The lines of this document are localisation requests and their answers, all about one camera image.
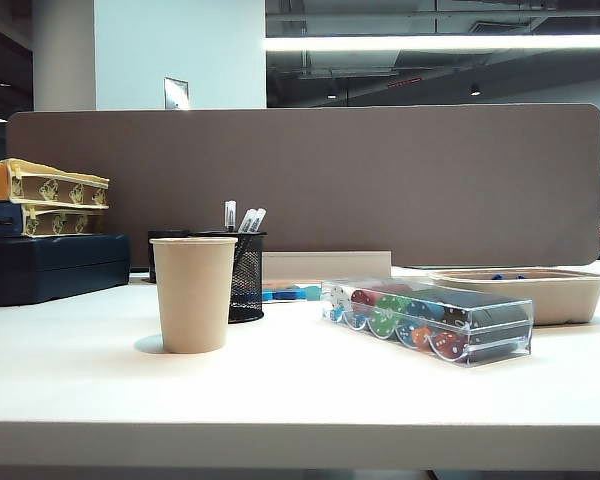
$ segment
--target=dark blue organizer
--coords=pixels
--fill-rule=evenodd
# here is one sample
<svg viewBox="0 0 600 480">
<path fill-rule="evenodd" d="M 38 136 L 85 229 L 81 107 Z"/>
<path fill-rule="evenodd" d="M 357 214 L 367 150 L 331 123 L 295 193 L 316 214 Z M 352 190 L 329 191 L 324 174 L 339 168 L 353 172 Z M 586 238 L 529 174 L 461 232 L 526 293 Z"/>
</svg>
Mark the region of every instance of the dark blue organizer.
<svg viewBox="0 0 600 480">
<path fill-rule="evenodd" d="M 129 282 L 124 235 L 0 238 L 0 306 L 28 305 Z"/>
<path fill-rule="evenodd" d="M 17 237 L 22 231 L 22 205 L 0 202 L 0 237 Z"/>
</svg>

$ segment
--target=fluorescent light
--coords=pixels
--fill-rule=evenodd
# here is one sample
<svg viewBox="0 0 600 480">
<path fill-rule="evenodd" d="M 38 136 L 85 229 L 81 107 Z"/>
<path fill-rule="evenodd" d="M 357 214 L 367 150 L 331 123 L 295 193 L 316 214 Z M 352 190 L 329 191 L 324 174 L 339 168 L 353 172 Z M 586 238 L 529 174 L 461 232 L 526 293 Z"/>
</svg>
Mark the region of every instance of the fluorescent light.
<svg viewBox="0 0 600 480">
<path fill-rule="evenodd" d="M 600 35 L 411 35 L 392 37 L 265 38 L 271 52 L 580 49 L 600 48 Z"/>
</svg>

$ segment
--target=pen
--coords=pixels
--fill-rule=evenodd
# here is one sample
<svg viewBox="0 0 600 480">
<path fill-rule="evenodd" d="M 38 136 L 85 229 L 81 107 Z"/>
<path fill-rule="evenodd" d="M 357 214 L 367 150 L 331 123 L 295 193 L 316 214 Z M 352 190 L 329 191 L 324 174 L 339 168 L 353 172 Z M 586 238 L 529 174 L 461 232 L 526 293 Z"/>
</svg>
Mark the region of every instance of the pen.
<svg viewBox="0 0 600 480">
<path fill-rule="evenodd" d="M 260 228 L 260 224 L 262 224 L 262 220 L 264 220 L 264 216 L 267 214 L 267 211 L 264 208 L 259 208 L 256 212 L 255 219 L 249 228 L 250 233 L 255 233 Z"/>
<path fill-rule="evenodd" d="M 249 228 L 251 227 L 251 223 L 255 219 L 256 211 L 253 208 L 247 210 L 247 213 L 244 214 L 244 218 L 242 219 L 242 223 L 240 224 L 240 228 L 238 229 L 239 233 L 247 233 Z"/>
<path fill-rule="evenodd" d="M 236 230 L 236 201 L 227 200 L 224 202 L 224 229 L 227 232 Z"/>
</svg>

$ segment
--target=paper cup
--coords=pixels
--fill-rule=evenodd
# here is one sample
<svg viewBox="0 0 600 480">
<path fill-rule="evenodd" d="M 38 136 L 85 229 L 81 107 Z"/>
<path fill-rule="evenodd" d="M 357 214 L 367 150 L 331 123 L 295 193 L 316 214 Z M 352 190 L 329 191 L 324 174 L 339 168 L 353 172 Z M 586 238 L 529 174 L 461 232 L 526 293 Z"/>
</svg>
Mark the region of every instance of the paper cup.
<svg viewBox="0 0 600 480">
<path fill-rule="evenodd" d="M 154 238 L 164 349 L 202 353 L 227 335 L 235 238 Z"/>
</svg>

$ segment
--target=white desk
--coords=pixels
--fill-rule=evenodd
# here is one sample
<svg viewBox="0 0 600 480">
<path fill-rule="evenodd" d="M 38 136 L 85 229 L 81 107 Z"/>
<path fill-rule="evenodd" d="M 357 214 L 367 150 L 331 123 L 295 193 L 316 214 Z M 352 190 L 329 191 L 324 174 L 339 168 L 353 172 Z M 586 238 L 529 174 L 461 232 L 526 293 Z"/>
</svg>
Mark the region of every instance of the white desk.
<svg viewBox="0 0 600 480">
<path fill-rule="evenodd" d="M 168 355 L 141 351 L 159 321 L 139 280 L 0 308 L 0 464 L 600 470 L 600 302 L 474 369 L 320 309 L 269 305 L 222 350 Z"/>
</svg>

